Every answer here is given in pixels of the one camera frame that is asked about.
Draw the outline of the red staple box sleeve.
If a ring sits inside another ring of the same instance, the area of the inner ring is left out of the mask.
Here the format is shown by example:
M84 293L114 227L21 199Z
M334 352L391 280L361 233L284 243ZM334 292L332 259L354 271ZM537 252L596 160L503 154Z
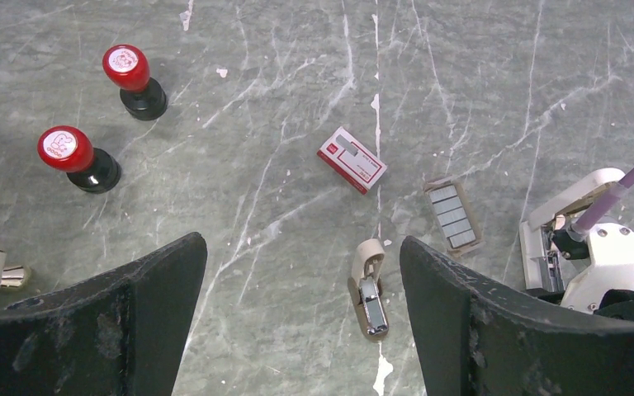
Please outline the red staple box sleeve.
M374 153L342 126L316 154L362 195L374 187L387 169Z

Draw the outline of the staple tray with staples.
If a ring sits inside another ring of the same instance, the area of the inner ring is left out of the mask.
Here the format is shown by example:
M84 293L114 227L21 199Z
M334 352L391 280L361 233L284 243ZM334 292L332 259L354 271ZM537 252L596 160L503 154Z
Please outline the staple tray with staples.
M424 183L427 196L447 252L459 258L481 248L485 241L462 184L453 177Z

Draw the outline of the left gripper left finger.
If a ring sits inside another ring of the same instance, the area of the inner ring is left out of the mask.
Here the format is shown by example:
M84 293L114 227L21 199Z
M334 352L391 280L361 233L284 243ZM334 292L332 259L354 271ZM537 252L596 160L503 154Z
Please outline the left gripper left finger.
M207 255L192 232L0 309L0 395L169 395Z

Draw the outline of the long white stapler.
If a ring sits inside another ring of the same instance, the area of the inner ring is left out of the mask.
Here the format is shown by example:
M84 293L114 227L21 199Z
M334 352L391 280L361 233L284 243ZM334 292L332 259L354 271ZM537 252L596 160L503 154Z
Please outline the long white stapler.
M606 167L591 172L556 193L535 209L519 225L519 240L526 291L532 295L562 293L561 263L572 256L554 243L557 233L566 238L566 230L604 192L617 184L625 172Z

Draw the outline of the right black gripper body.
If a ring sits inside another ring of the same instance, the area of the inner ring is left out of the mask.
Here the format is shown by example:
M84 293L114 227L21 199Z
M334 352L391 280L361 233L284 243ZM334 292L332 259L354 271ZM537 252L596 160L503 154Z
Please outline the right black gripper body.
M591 313L634 322L634 290L609 290Z

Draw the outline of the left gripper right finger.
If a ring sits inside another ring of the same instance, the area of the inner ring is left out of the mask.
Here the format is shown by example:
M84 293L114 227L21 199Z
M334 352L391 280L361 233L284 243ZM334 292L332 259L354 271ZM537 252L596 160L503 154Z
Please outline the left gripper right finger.
M513 290L417 238L400 248L430 395L634 395L634 322Z

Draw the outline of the small beige stapler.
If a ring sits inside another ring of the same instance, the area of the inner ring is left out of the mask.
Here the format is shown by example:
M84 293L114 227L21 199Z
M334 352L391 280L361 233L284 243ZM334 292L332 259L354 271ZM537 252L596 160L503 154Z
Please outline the small beige stapler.
M381 301L380 272L385 251L377 238L357 246L348 279L348 290L363 336L371 342L381 341L389 332L389 323Z

